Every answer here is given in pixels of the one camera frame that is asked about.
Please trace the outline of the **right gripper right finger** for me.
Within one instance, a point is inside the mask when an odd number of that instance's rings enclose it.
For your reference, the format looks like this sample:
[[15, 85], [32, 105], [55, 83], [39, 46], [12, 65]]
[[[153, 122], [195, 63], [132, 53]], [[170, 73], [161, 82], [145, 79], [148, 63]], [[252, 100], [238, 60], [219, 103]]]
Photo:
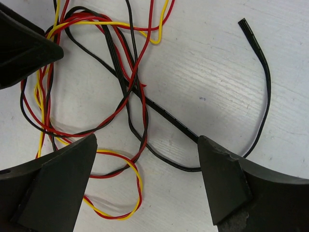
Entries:
[[198, 155], [213, 225], [220, 232], [306, 232], [309, 181], [238, 156], [206, 136]]

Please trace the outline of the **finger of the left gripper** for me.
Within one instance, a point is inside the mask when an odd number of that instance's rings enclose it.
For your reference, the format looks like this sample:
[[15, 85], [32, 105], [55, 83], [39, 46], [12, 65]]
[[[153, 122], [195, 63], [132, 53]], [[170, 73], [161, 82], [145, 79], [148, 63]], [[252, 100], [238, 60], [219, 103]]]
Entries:
[[0, 88], [11, 87], [39, 68], [64, 57], [43, 29], [0, 5]]

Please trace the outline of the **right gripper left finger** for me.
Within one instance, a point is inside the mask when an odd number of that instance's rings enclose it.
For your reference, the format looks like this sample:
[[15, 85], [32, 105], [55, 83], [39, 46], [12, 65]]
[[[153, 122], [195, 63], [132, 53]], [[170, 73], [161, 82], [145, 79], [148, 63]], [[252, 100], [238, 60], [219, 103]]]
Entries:
[[91, 134], [56, 152], [0, 172], [2, 232], [71, 232], [93, 167]]

